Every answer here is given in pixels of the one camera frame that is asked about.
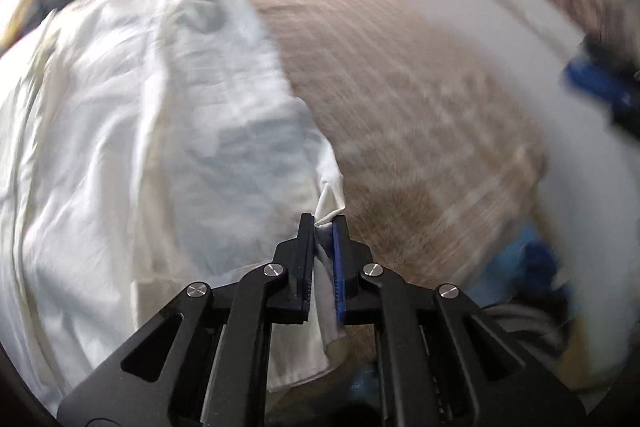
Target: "white cloth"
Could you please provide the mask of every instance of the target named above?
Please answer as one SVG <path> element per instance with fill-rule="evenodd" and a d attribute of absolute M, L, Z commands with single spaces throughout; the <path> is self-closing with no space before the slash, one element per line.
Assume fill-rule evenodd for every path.
<path fill-rule="evenodd" d="M 344 207 L 246 0 L 78 0 L 0 76 L 0 341 L 52 412 L 188 283 L 239 280 L 301 213 Z M 321 317 L 312 300 L 306 325 L 274 328 L 270 389 L 330 369 L 343 333 L 315 298 Z"/>

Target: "brown blanket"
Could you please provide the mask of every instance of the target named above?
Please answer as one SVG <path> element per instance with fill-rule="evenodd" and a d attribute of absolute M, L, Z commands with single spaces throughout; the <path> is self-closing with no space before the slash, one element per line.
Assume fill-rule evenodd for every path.
<path fill-rule="evenodd" d="M 251 1 L 376 261 L 412 283 L 462 283 L 514 239 L 542 142 L 467 49 L 394 0 Z"/>

